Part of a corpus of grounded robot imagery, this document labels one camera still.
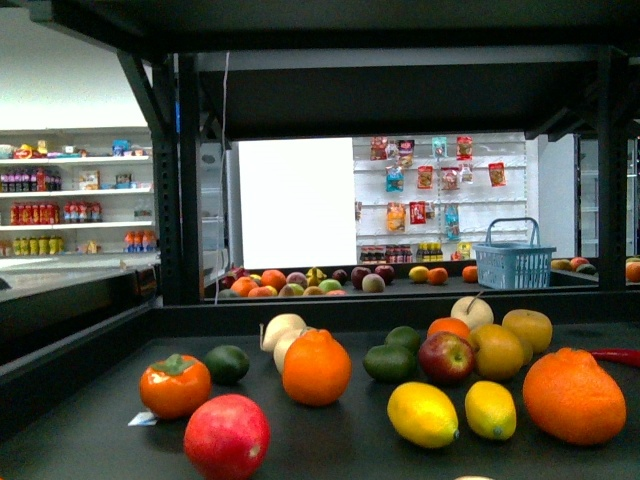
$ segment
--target cable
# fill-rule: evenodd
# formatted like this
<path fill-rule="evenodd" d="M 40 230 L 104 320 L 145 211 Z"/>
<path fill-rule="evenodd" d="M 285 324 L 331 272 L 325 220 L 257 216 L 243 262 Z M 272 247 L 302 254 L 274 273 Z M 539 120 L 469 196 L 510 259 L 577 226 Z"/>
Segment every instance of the cable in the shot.
<path fill-rule="evenodd" d="M 227 129 L 227 79 L 229 77 L 229 57 L 230 57 L 231 52 L 227 52 L 226 56 L 225 56 L 225 62 L 224 62 L 224 77 L 222 79 L 222 156 L 221 156 L 221 161 L 222 161 L 222 165 L 220 166 L 220 184 L 219 184 L 219 189 L 218 192 L 220 192 L 220 197 L 222 196 L 222 179 L 224 178 L 224 168 L 225 165 L 227 163 L 227 148 L 226 148 L 226 144 L 225 144 L 225 132 Z M 218 219 L 218 223 L 216 223 L 216 227 L 218 229 L 218 234 L 220 233 L 220 218 L 222 217 L 222 204 L 223 204 L 223 199 L 220 198 L 218 201 L 218 215 L 217 215 L 217 219 Z M 220 264 L 219 264 L 219 259 L 220 259 L 220 238 L 218 237 L 218 249 L 216 250 L 216 261 L 214 264 L 214 269 L 213 271 L 215 272 L 215 276 L 216 276 L 216 296 L 214 299 L 214 305 L 218 304 L 218 294 L 220 293 L 220 280 L 218 279 L 218 272 L 220 270 Z"/>

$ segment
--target lemon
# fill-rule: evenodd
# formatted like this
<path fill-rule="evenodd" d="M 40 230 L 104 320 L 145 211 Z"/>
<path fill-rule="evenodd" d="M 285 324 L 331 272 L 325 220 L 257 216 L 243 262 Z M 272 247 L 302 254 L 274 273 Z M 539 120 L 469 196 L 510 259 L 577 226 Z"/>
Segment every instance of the lemon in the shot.
<path fill-rule="evenodd" d="M 440 448 L 458 438 L 458 415 L 446 393 L 433 385 L 407 382 L 389 397 L 387 415 L 398 434 L 425 448 Z"/>
<path fill-rule="evenodd" d="M 418 265 L 409 270 L 409 278 L 413 283 L 427 283 L 429 278 L 429 269 L 425 266 Z"/>
<path fill-rule="evenodd" d="M 516 406 L 511 392 L 499 383 L 480 380 L 464 399 L 469 427 L 489 440 L 507 440 L 516 431 Z"/>

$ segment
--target white pear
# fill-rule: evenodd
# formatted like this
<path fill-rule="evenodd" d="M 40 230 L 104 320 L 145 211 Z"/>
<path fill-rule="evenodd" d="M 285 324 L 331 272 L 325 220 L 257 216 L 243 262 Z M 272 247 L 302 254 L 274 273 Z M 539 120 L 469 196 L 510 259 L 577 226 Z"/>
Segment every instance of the white pear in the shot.
<path fill-rule="evenodd" d="M 493 310 L 487 302 L 478 297 L 459 299 L 451 307 L 451 316 L 462 320 L 470 330 L 479 325 L 493 323 Z"/>

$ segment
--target orange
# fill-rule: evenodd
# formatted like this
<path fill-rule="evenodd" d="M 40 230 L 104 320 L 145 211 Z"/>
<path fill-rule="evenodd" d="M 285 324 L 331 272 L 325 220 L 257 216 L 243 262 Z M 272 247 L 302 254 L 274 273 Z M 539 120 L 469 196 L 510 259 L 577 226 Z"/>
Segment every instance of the orange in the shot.
<path fill-rule="evenodd" d="M 351 358 L 327 330 L 311 330 L 287 350 L 282 386 L 296 402 L 329 405 L 345 392 L 351 379 Z"/>
<path fill-rule="evenodd" d="M 280 270 L 265 270 L 260 277 L 262 286 L 271 286 L 278 292 L 287 284 L 287 277 Z"/>
<path fill-rule="evenodd" d="M 449 272 L 444 267 L 432 268 L 428 273 L 431 285 L 443 285 L 449 279 Z"/>
<path fill-rule="evenodd" d="M 541 357 L 527 372 L 522 395 L 533 423 L 574 445 L 607 442 L 627 419 L 620 387 L 585 350 Z"/>
<path fill-rule="evenodd" d="M 273 290 L 270 287 L 256 287 L 249 290 L 247 297 L 273 297 Z"/>
<path fill-rule="evenodd" d="M 625 267 L 627 280 L 630 282 L 640 282 L 640 262 L 629 262 Z"/>
<path fill-rule="evenodd" d="M 478 266 L 468 265 L 462 269 L 462 280 L 467 283 L 478 283 Z"/>
<path fill-rule="evenodd" d="M 240 277 L 233 285 L 231 285 L 231 290 L 236 292 L 241 297 L 248 297 L 249 292 L 254 288 L 257 288 L 258 284 L 251 277 Z"/>
<path fill-rule="evenodd" d="M 436 318 L 431 323 L 431 325 L 429 325 L 429 329 L 427 330 L 427 337 L 430 337 L 437 332 L 455 333 L 460 338 L 464 338 L 465 340 L 467 340 L 469 338 L 469 334 L 471 333 L 471 329 L 459 318 L 442 317 Z"/>

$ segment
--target onion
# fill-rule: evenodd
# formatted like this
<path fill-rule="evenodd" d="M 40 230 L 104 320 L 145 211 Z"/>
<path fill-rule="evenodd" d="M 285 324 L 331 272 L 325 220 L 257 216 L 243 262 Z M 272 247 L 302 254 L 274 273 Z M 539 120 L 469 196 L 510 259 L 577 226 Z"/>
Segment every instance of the onion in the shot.
<path fill-rule="evenodd" d="M 260 324 L 260 349 L 264 352 L 273 352 L 278 339 L 283 333 L 296 328 L 304 328 L 307 324 L 300 315 L 295 313 L 281 313 L 276 315 L 264 327 Z"/>

